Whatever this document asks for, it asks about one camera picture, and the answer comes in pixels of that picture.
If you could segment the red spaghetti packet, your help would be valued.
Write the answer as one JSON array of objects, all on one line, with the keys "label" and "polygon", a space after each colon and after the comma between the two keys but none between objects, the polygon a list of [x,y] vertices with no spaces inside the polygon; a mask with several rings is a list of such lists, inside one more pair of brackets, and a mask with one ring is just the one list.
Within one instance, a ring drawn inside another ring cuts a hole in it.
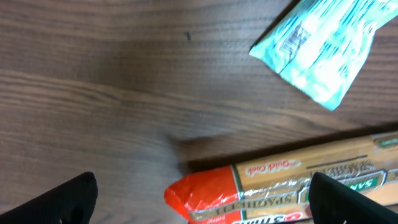
[{"label": "red spaghetti packet", "polygon": [[321,172],[381,205],[397,203],[397,134],[335,141],[187,175],[165,202],[189,223],[281,223],[310,218]]}]

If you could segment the teal tissue packet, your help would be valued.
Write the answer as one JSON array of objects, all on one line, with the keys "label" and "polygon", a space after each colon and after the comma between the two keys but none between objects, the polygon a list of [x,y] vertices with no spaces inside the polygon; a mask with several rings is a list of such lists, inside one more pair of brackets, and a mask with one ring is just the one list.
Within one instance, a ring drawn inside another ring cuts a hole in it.
[{"label": "teal tissue packet", "polygon": [[396,16],[397,0],[300,0],[249,54],[333,111]]}]

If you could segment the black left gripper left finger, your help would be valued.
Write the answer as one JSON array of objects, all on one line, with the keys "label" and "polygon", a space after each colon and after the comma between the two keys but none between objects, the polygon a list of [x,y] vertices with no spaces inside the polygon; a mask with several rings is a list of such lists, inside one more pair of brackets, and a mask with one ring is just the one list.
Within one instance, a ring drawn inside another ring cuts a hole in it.
[{"label": "black left gripper left finger", "polygon": [[89,224],[97,197],[94,173],[84,172],[1,214],[1,224]]}]

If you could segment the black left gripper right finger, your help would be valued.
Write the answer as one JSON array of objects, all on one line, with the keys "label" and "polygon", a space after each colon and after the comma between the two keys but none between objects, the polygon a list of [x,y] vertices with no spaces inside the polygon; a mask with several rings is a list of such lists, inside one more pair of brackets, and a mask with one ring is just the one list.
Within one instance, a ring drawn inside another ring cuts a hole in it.
[{"label": "black left gripper right finger", "polygon": [[308,200],[314,224],[397,224],[397,213],[317,172]]}]

